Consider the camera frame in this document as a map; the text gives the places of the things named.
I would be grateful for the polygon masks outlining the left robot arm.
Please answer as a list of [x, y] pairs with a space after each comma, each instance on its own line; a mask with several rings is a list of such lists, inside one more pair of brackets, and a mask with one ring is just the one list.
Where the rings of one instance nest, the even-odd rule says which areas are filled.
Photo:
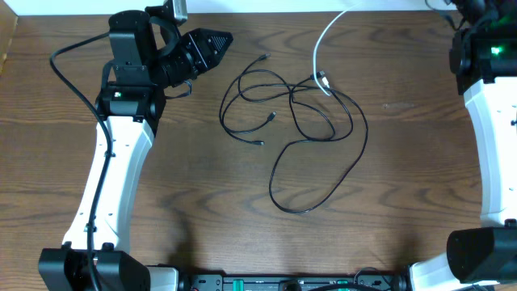
[[95, 154], [74, 220], [58, 248], [45, 248], [39, 273], [50, 290], [187, 290], [176, 268], [146, 266], [130, 254], [138, 181], [157, 135], [166, 89], [215, 68], [233, 42], [228, 32], [180, 33], [170, 5], [113, 15], [105, 37], [113, 58], [99, 95]]

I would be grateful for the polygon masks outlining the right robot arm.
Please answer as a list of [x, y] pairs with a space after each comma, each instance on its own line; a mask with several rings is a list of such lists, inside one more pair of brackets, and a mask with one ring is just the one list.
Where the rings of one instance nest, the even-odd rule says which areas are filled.
[[516, 3], [451, 0], [462, 15], [449, 51], [481, 171], [481, 227], [395, 276], [394, 290], [491, 290], [516, 281]]

